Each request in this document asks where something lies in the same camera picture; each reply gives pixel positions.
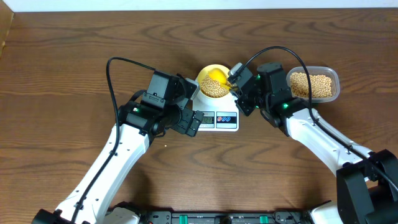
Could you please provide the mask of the yellow measuring scoop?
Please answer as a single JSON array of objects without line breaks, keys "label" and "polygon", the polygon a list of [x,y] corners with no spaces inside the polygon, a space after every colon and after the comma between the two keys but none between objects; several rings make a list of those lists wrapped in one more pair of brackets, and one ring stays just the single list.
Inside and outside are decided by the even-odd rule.
[{"label": "yellow measuring scoop", "polygon": [[214,68],[214,69],[210,70],[208,72],[208,76],[212,80],[217,81],[220,84],[220,87],[225,88],[227,90],[231,89],[231,85],[228,84],[228,78],[221,69]]}]

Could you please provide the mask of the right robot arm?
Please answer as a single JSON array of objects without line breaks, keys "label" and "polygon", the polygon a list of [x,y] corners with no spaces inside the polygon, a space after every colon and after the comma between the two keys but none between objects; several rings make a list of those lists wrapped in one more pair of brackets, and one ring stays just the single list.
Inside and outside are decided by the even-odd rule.
[{"label": "right robot arm", "polygon": [[241,63],[228,73],[236,106],[262,117],[310,149],[335,175],[337,200],[307,212],[310,223],[397,223],[397,158],[361,146],[328,124],[308,101],[292,95],[279,63],[254,76]]}]

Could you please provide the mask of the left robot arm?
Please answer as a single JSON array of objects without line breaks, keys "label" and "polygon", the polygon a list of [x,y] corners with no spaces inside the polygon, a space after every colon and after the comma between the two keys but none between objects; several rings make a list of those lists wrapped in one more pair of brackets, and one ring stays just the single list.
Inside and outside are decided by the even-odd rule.
[{"label": "left robot arm", "polygon": [[203,113],[187,108],[199,84],[180,75],[155,71],[142,90],[116,110],[116,124],[99,156],[76,189],[54,212],[39,210],[33,223],[138,223],[126,208],[109,211],[124,179],[155,138],[168,129],[194,137]]}]

